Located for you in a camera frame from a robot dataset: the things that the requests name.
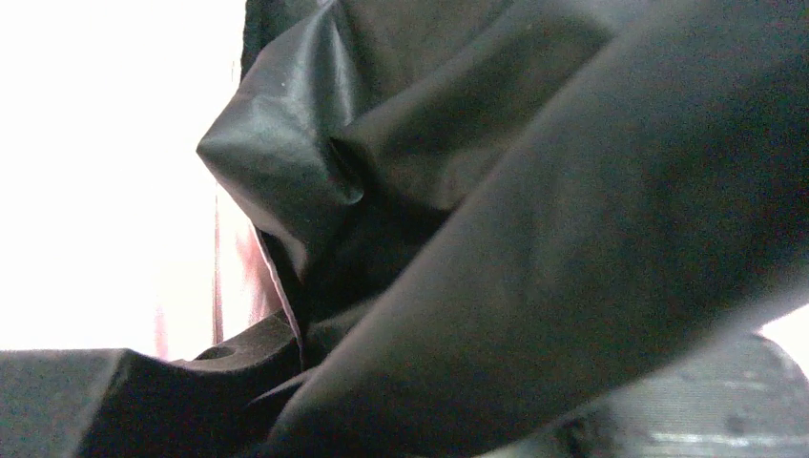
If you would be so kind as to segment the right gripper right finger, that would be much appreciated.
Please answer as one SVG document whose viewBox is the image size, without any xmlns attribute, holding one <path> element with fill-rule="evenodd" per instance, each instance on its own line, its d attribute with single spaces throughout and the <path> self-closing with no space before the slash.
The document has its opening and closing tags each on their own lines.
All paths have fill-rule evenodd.
<svg viewBox="0 0 809 458">
<path fill-rule="evenodd" d="M 747 335 L 614 392 L 494 457 L 805 457 L 808 381 Z"/>
</svg>

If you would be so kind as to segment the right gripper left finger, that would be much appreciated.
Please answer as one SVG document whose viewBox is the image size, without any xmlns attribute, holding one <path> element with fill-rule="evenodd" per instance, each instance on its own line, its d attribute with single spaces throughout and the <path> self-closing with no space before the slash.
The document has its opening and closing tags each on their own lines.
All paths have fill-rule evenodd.
<svg viewBox="0 0 809 458">
<path fill-rule="evenodd" d="M 272 316 L 192 361 L 130 349 L 1 355 L 5 457 L 228 457 L 259 438 L 280 404 L 262 394 L 294 377 L 299 349 Z"/>
</svg>

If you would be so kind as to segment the pink and black folding umbrella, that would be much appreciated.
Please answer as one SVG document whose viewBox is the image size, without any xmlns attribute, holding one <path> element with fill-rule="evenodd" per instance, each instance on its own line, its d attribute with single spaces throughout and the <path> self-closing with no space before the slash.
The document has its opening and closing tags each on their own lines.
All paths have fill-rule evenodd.
<svg viewBox="0 0 809 458">
<path fill-rule="evenodd" d="M 239 457 L 467 457 L 808 301 L 804 1 L 328 1 L 198 144 L 310 371 Z"/>
</svg>

